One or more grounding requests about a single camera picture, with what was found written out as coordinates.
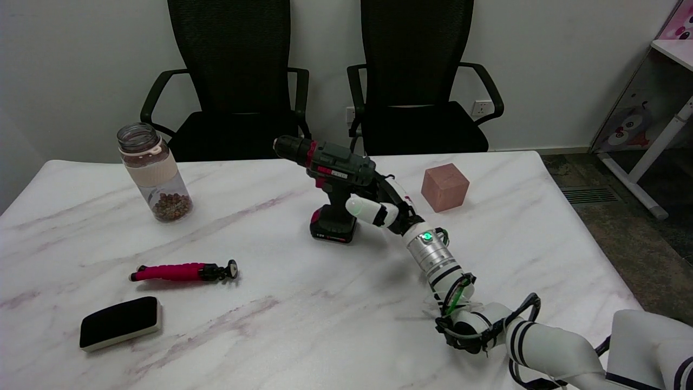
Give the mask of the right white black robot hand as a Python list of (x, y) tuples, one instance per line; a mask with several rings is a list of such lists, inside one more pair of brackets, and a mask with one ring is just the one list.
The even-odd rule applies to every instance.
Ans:
[(387, 228), (401, 236), (414, 225), (424, 222), (394, 175), (377, 173), (371, 184), (353, 190), (349, 200), (345, 202), (345, 209), (357, 220), (379, 228)]

